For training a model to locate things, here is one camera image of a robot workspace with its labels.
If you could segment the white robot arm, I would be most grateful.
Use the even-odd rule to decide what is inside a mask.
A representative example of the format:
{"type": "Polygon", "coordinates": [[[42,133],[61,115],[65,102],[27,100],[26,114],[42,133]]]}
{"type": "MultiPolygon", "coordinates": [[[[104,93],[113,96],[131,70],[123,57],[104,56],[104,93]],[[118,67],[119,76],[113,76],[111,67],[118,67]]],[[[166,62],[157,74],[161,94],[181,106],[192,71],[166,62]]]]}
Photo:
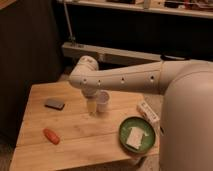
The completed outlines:
{"type": "Polygon", "coordinates": [[[159,61],[100,70],[83,56],[69,83],[86,97],[97,90],[163,96],[160,119],[160,171],[213,171],[213,62],[159,61]]]}

